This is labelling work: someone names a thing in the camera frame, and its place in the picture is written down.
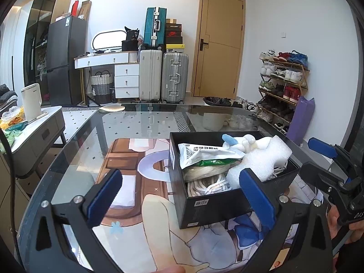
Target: anime print mat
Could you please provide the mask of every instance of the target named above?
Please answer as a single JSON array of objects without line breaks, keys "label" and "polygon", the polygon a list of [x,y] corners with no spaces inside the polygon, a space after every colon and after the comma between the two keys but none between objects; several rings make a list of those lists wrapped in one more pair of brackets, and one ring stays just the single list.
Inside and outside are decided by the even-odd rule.
[{"label": "anime print mat", "polygon": [[[154,272],[176,264],[187,273],[227,272],[244,266],[266,233],[256,214],[180,230],[168,157],[167,139],[117,139],[110,146],[96,183],[110,168],[119,168],[123,186],[102,224],[93,228],[105,250],[125,273]],[[302,203],[323,200],[299,176],[286,194]],[[291,227],[272,269],[287,256],[297,226]],[[81,265],[91,269],[80,248],[75,254]]]}]

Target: red sneaker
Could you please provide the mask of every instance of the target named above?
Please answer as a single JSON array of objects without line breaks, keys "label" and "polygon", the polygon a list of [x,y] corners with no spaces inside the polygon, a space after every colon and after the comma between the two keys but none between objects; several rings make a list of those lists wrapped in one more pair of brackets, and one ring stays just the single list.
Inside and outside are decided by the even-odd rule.
[{"label": "red sneaker", "polygon": [[289,52],[284,52],[284,53],[280,52],[278,56],[275,56],[273,58],[273,60],[275,60],[275,61],[287,61],[288,57],[290,57],[290,56],[291,55],[290,55]]},{"label": "red sneaker", "polygon": [[295,104],[298,103],[298,99],[300,98],[301,96],[301,92],[298,88],[296,87],[291,87],[291,96],[289,97],[289,100]]},{"label": "red sneaker", "polygon": [[292,93],[292,87],[291,86],[286,86],[284,88],[284,92],[283,92],[283,98],[285,100],[289,100],[291,97],[291,93]]}]

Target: hand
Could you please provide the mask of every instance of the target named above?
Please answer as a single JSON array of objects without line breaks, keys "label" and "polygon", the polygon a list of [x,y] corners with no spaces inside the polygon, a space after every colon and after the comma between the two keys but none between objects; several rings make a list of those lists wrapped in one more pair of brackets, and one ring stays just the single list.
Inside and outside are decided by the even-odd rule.
[{"label": "hand", "polygon": [[156,271],[156,273],[196,273],[199,270],[207,268],[209,265],[210,265],[209,263],[202,263],[197,266],[176,265],[176,266],[170,266],[163,270]]},{"label": "hand", "polygon": [[[337,207],[333,205],[329,213],[327,214],[327,223],[329,224],[331,239],[333,239],[339,231],[340,227],[337,225],[337,219],[339,218],[339,216],[340,215],[339,211],[337,210]],[[354,232],[350,236],[350,238],[345,242],[345,244],[353,243],[361,239],[364,233],[364,220],[350,224],[349,229]]]}]

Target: white desk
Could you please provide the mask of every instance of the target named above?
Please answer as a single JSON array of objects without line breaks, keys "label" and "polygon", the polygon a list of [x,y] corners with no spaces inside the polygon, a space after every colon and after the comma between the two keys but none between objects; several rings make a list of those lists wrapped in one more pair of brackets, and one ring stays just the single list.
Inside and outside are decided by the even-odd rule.
[{"label": "white desk", "polygon": [[62,142],[66,143],[62,107],[51,106],[43,108],[42,112],[48,112],[48,115],[26,126],[11,146],[15,174],[18,177],[27,178],[37,171],[41,159],[59,136],[63,136]]},{"label": "white desk", "polygon": [[137,55],[137,51],[123,51],[75,58],[75,69],[81,69],[83,101],[87,103],[85,92],[87,87],[84,87],[82,69],[101,65],[114,65],[116,98],[139,97],[139,63],[136,62]]}]

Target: silver suitcase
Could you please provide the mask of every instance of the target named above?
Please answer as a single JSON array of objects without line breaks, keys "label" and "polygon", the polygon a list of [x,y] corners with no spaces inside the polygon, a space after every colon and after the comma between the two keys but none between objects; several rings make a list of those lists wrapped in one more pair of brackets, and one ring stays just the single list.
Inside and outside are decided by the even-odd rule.
[{"label": "silver suitcase", "polygon": [[186,96],[188,55],[185,53],[165,53],[162,70],[162,103],[180,103]]},{"label": "silver suitcase", "polygon": [[139,62],[139,99],[159,100],[161,98],[161,50],[142,50]]}]

